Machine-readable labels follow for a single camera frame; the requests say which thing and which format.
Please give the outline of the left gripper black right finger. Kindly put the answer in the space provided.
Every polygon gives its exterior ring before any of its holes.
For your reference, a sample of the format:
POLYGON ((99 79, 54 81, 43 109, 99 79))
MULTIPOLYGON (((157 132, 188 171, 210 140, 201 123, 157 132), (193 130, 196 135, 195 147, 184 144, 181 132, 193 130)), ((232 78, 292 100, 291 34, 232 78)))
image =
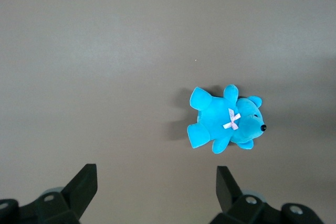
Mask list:
POLYGON ((319 216, 309 207, 286 203, 280 210, 259 197, 243 194, 226 166, 217 167, 216 195, 222 212, 211 223, 319 223, 319 216))

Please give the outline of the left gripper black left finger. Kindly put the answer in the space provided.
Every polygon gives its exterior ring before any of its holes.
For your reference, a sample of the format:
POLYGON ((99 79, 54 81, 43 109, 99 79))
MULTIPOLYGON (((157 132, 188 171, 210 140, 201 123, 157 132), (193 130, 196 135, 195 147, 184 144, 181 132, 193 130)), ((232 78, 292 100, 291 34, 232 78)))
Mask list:
POLYGON ((86 164, 61 191, 44 193, 30 204, 2 199, 1 223, 79 223, 97 190, 97 165, 86 164))

